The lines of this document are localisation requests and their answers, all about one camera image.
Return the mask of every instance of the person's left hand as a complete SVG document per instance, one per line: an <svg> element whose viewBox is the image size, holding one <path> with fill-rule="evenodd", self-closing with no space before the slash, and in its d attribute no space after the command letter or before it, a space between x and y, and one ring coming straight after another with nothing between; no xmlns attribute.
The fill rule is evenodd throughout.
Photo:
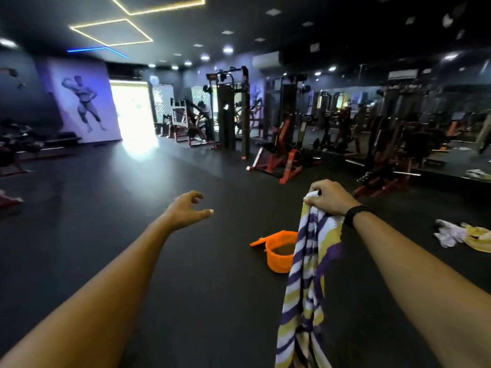
<svg viewBox="0 0 491 368"><path fill-rule="evenodd" d="M185 228L203 219L209 218L213 214L213 209L200 211L193 209L193 204L198 204L203 198L201 192L187 192L186 194L175 198L161 218L169 224L169 228L172 231Z"/></svg>

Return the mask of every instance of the striped towel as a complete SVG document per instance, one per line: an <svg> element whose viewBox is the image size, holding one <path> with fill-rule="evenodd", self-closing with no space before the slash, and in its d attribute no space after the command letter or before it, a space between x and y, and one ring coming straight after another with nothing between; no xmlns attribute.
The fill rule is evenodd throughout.
<svg viewBox="0 0 491 368"><path fill-rule="evenodd" d="M318 196L318 191L307 196ZM304 204L283 302L275 368L331 368L322 351L324 272L341 254L344 217Z"/></svg>

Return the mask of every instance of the bucket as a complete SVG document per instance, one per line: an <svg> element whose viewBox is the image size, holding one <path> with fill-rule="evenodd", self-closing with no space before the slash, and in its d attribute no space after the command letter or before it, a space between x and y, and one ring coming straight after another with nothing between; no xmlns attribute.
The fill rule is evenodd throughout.
<svg viewBox="0 0 491 368"><path fill-rule="evenodd" d="M295 231L280 231L279 233L270 235L268 237L261 237L258 241L250 244L251 247L266 243L266 255L267 265L274 272L281 274L289 273L293 262L293 252L295 250L295 244L297 243L297 233ZM293 244L289 246L286 253L277 254L273 250Z"/></svg>

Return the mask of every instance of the ceiling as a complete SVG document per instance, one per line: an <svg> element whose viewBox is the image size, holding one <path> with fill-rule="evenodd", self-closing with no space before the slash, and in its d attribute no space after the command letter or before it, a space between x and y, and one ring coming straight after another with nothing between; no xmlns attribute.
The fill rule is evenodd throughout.
<svg viewBox="0 0 491 368"><path fill-rule="evenodd" d="M365 53L377 50L383 55L385 50L453 47L486 41L491 36L486 9L474 0L447 29L442 27L443 16L467 0L204 1L200 5L202 0L0 0L0 30L34 53L103 47L104 42L128 59L108 50L90 55L108 62L180 67L186 60L200 63L203 53L210 55L212 61L218 60L223 57L226 44L233 46L235 54L266 53L296 49L299 43L319 40L328 44L332 52L349 48L351 54L361 54L363 49ZM195 6L145 12L189 3ZM281 13L266 14L273 8ZM412 16L416 17L414 23L407 25L407 18ZM307 21L313 25L302 26ZM462 29L464 37L457 41ZM234 33L225 35L222 32L226 30ZM257 38L265 41L256 42Z"/></svg>

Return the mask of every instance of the black wristband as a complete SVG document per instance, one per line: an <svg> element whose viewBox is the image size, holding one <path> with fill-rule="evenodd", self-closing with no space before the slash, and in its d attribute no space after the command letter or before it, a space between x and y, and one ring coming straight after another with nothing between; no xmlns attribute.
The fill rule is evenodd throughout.
<svg viewBox="0 0 491 368"><path fill-rule="evenodd" d="M351 208L346 212L344 216L344 223L346 223L348 227L353 228L354 216L356 216L359 212L364 212L364 211L373 213L373 211L370 208L367 208L365 205L354 206L353 208Z"/></svg>

